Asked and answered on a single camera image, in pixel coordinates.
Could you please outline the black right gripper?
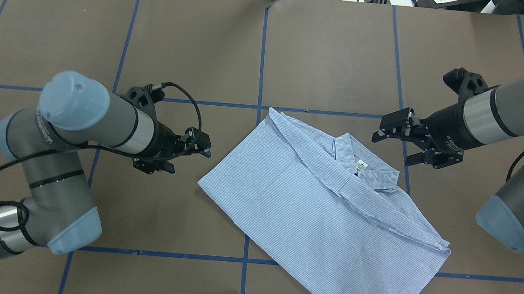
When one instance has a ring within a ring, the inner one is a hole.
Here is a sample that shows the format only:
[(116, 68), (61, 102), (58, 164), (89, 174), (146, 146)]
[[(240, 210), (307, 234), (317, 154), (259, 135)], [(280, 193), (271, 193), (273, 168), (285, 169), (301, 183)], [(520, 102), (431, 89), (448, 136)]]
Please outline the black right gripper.
[(400, 109), (381, 118), (377, 131), (372, 135), (372, 143), (387, 138), (414, 142), (414, 131), (422, 127), (422, 135), (427, 136), (420, 148), (424, 152), (414, 153), (405, 158), (405, 165), (427, 164), (436, 169), (459, 164), (463, 161), (464, 151), (473, 148), (474, 136), (464, 120), (464, 105), (455, 104), (439, 110), (421, 120), (415, 116), (412, 108)]

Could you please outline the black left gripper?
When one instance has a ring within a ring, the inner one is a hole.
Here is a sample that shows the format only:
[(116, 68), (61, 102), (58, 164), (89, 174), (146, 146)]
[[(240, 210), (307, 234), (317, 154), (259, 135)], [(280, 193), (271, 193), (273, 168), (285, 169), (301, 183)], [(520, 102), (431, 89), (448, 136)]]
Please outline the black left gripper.
[(176, 172), (169, 160), (176, 158), (180, 153), (186, 155), (200, 154), (211, 158), (211, 139), (203, 131), (190, 127), (186, 129), (184, 136), (177, 135), (170, 128), (155, 123), (155, 131), (151, 142), (146, 149), (132, 158), (132, 165), (148, 175), (159, 172)]

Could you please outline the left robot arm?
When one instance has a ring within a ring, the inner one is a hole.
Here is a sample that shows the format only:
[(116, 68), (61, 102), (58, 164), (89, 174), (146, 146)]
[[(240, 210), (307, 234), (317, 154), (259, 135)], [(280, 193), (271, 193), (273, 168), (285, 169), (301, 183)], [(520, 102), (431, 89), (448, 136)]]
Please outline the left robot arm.
[(13, 112), (0, 122), (0, 152), (8, 160), (0, 172), (19, 164), (31, 195), (0, 201), (0, 259), (34, 246), (54, 254), (88, 246), (102, 233), (98, 207), (92, 198), (80, 150), (107, 151), (132, 160), (146, 174), (174, 173), (172, 159), (201, 154), (211, 157), (211, 139), (198, 126), (180, 135), (159, 122), (155, 104), (165, 82), (132, 87), (124, 95), (80, 73), (55, 75), (40, 93), (37, 106)]

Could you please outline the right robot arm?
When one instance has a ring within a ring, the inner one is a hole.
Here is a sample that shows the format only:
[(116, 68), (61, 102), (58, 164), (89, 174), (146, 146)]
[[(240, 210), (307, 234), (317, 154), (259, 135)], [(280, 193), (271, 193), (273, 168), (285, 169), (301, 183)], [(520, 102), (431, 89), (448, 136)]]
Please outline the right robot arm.
[[(497, 86), (460, 67), (443, 82), (457, 95), (456, 103), (425, 118), (403, 108), (381, 118), (372, 141), (396, 139), (419, 150), (405, 164), (434, 169), (459, 164), (465, 152), (524, 137), (524, 77)], [(524, 252), (524, 149), (506, 171), (504, 183), (476, 213), (486, 233), (514, 253)]]

